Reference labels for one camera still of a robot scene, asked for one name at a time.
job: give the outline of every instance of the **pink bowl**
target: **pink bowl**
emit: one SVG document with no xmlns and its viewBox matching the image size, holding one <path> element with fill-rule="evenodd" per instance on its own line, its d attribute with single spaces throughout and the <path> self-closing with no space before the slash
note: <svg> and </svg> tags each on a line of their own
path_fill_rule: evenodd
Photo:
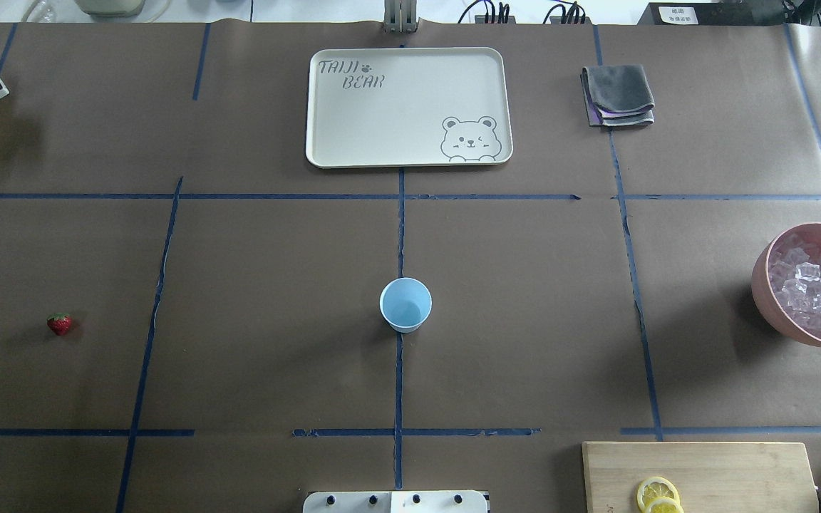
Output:
<svg viewBox="0 0 821 513">
<path fill-rule="evenodd" d="M 755 299 L 755 305 L 758 306 L 759 312 L 762 313 L 765 320 L 781 334 L 804 344 L 821 347 L 821 338 L 808 334 L 805 329 L 796 325 L 781 309 L 778 299 L 775 298 L 775 292 L 772 292 L 772 288 L 768 283 L 768 269 L 772 265 L 772 249 L 790 234 L 798 234 L 805 241 L 816 244 L 821 253 L 821 223 L 801 224 L 799 227 L 793 227 L 780 234 L 765 247 L 765 250 L 759 256 L 759 260 L 756 260 L 755 267 L 753 267 L 753 299 Z"/>
</svg>

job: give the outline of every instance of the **bowl of ice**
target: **bowl of ice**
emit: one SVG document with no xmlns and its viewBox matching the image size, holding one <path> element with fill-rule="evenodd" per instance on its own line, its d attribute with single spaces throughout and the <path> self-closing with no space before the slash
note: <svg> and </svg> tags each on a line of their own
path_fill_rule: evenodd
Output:
<svg viewBox="0 0 821 513">
<path fill-rule="evenodd" d="M 773 328 L 821 347 L 821 223 L 793 227 L 766 246 L 753 267 L 753 299 Z"/>
</svg>

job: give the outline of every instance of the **lemon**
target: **lemon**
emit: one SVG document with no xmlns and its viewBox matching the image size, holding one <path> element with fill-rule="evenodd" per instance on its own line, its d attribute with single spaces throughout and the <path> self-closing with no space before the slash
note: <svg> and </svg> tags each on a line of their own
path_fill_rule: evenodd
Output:
<svg viewBox="0 0 821 513">
<path fill-rule="evenodd" d="M 683 507 L 676 500 L 670 497 L 658 497 L 649 502 L 643 509 L 644 513 L 683 513 Z"/>
<path fill-rule="evenodd" d="M 642 481 L 639 484 L 638 491 L 636 491 L 636 503 L 639 504 L 639 511 L 645 511 L 645 507 L 658 497 L 673 499 L 677 506 L 680 504 L 680 492 L 677 491 L 677 487 L 674 487 L 673 483 L 665 480 L 665 478 L 654 475 L 654 477 Z"/>
</svg>

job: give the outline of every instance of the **folded cloth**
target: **folded cloth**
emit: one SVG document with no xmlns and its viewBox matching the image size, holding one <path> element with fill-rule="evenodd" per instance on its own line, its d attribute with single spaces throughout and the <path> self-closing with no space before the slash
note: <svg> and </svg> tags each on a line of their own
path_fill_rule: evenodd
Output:
<svg viewBox="0 0 821 513">
<path fill-rule="evenodd" d="M 581 82 L 590 126 L 654 123 L 654 98 L 641 64 L 583 68 Z"/>
</svg>

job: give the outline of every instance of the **light blue cup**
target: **light blue cup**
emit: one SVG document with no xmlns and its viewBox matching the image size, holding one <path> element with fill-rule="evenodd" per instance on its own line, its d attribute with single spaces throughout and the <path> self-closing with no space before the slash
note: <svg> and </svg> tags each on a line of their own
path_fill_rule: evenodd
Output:
<svg viewBox="0 0 821 513">
<path fill-rule="evenodd" d="M 423 283 L 413 277 L 400 277 L 382 289 L 378 309 L 395 331 L 410 333 L 429 317 L 433 297 Z"/>
</svg>

